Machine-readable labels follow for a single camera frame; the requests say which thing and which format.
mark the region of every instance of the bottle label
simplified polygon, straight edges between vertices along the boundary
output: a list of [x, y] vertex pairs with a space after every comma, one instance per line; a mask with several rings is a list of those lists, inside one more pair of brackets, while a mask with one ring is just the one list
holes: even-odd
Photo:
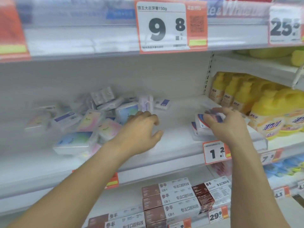
[[248, 125], [266, 138], [277, 135], [285, 122], [282, 116], [260, 116], [254, 112], [251, 112], [249, 117]]
[[229, 106], [232, 105], [233, 101], [234, 101], [234, 96], [225, 93], [224, 96], [223, 96], [221, 106], [222, 107], [229, 107]]
[[244, 107], [244, 103], [240, 103], [239, 101], [234, 100], [234, 102], [232, 103], [232, 107], [233, 109], [241, 112]]
[[223, 90], [218, 90], [218, 89], [212, 88], [211, 94], [210, 94], [210, 99], [212, 101], [214, 101], [217, 104], [220, 104], [223, 99], [223, 96], [224, 96]]
[[304, 109], [298, 109], [292, 113], [285, 114], [285, 124], [282, 131], [295, 131], [304, 126]]

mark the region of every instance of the barcode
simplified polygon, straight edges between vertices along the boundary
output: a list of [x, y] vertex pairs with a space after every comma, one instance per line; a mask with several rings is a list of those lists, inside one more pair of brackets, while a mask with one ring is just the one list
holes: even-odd
[[186, 47], [187, 44], [176, 44], [176, 45], [173, 45], [173, 47]]
[[190, 16], [190, 30], [192, 33], [204, 32], [205, 16]]

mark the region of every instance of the forearm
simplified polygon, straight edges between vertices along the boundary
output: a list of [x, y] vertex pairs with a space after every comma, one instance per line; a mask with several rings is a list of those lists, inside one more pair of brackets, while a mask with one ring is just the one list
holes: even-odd
[[232, 147], [231, 154], [231, 227], [289, 227], [277, 205], [253, 145], [249, 143]]
[[110, 178], [128, 159], [123, 153], [106, 143], [8, 228], [81, 227]]

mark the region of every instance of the pile of small boxes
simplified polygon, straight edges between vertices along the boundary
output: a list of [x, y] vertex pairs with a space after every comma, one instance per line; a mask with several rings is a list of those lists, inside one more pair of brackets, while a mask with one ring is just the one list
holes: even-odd
[[220, 177], [191, 186], [187, 177], [142, 188], [143, 204], [89, 219], [88, 228], [166, 228], [227, 204], [231, 182]]

